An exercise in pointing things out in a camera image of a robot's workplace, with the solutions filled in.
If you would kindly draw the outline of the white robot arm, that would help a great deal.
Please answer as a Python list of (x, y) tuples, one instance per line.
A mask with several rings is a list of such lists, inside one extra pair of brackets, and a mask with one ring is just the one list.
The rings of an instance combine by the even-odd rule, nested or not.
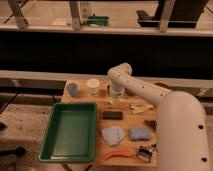
[(206, 112), (193, 95), (131, 76), (122, 63), (108, 70), (112, 96), (128, 89), (156, 107), (158, 171), (210, 171)]

